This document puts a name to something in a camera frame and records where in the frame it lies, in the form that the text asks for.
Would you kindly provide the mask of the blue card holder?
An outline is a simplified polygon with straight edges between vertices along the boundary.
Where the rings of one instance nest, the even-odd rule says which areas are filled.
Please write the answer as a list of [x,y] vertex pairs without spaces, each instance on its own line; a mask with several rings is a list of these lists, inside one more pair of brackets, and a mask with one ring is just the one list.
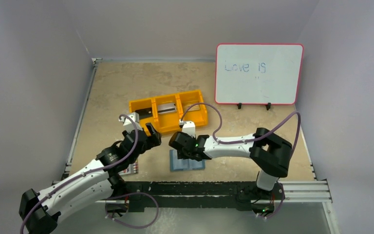
[[205,169],[205,161],[196,161],[192,159],[178,159],[176,150],[169,151],[169,159],[169,169],[171,172],[195,171]]

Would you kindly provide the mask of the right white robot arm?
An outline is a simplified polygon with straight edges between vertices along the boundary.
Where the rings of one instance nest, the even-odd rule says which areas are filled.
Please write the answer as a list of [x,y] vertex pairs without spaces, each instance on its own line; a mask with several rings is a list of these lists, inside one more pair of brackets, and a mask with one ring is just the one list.
[[278,179],[288,176],[293,145],[266,128],[257,128],[253,134],[237,137],[210,135],[193,136],[178,131],[169,140],[179,159],[195,161],[220,157],[242,157],[253,160],[260,168],[254,185],[255,195],[266,198],[273,192]]

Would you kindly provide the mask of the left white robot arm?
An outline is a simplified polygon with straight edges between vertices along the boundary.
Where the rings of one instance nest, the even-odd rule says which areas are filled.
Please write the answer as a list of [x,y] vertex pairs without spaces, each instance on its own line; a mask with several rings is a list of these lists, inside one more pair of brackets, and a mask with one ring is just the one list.
[[119,173],[141,154],[160,146],[162,135],[151,123],[142,128],[131,122],[123,137],[64,180],[38,192],[25,191],[19,206],[19,232],[50,234],[65,218],[96,201],[143,195],[141,191],[129,191]]

